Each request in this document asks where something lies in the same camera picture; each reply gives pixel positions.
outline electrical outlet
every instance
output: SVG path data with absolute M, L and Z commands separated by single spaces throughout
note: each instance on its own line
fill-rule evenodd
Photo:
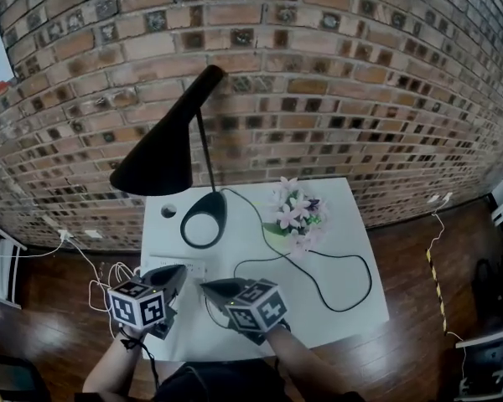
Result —
M 67 229 L 58 229 L 58 233 L 60 234 L 60 240 L 68 240 L 69 238 L 75 238 L 75 236 Z
M 86 233 L 87 236 L 91 238 L 97 238 L 97 239 L 102 238 L 102 235 L 96 229 L 86 229 L 84 232 Z
M 202 259 L 166 258 L 150 255 L 148 263 L 150 268 L 154 268 L 155 266 L 186 265 L 188 275 L 199 279 L 204 279 L 207 272 L 205 261 Z

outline black desk lamp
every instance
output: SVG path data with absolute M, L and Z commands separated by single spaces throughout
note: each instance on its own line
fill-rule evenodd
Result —
M 201 117 L 201 106 L 224 77 L 220 67 L 209 65 L 181 95 L 166 116 L 128 153 L 111 174 L 114 188 L 143 196 L 164 196 L 192 186 L 189 124 L 197 116 L 201 144 L 209 170 L 212 192 L 201 198 L 183 217 L 180 232 L 186 244 L 208 249 L 221 238 L 226 227 L 226 199 L 216 192 L 209 148 Z M 188 221 L 207 214 L 218 224 L 218 235 L 205 245 L 197 245 L 185 233 Z

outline lamp stand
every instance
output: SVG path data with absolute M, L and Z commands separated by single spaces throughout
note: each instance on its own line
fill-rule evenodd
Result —
M 208 249 L 209 247 L 215 245 L 224 234 L 227 221 L 227 204 L 226 197 L 224 197 L 220 192 L 216 191 L 215 177 L 212 172 L 212 162 L 210 161 L 209 145 L 207 144 L 207 136 L 205 135 L 205 126 L 203 125 L 203 116 L 201 115 L 201 109 L 198 109 L 196 116 L 198 119 L 198 128 L 200 129 L 201 145 L 203 147 L 203 153 L 205 154 L 207 170 L 209 171 L 209 180 L 210 186 L 212 187 L 212 192 L 207 193 L 190 208 L 190 210 L 186 213 L 186 215 L 183 217 L 183 220 L 181 221 L 180 232 L 184 242 L 190 247 L 194 247 L 195 249 Z M 185 227 L 188 221 L 198 214 L 207 214 L 218 224 L 218 235 L 206 245 L 197 245 L 196 243 L 192 242 L 185 232 Z

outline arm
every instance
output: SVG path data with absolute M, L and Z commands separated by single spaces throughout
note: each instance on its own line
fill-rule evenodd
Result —
M 337 371 L 305 347 L 285 327 L 277 325 L 266 337 L 306 400 L 327 399 L 346 391 Z
M 133 338 L 143 339 L 145 335 L 130 327 L 123 330 Z M 84 393 L 113 393 L 127 396 L 132 375 L 142 348 L 136 346 L 127 350 L 122 343 L 126 339 L 120 333 L 93 368 L 84 382 Z

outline flower pot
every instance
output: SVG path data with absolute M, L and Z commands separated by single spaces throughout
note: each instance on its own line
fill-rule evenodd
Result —
M 288 237 L 283 235 L 274 234 L 270 231 L 264 230 L 267 243 L 276 249 L 279 253 L 287 255 L 291 252 Z

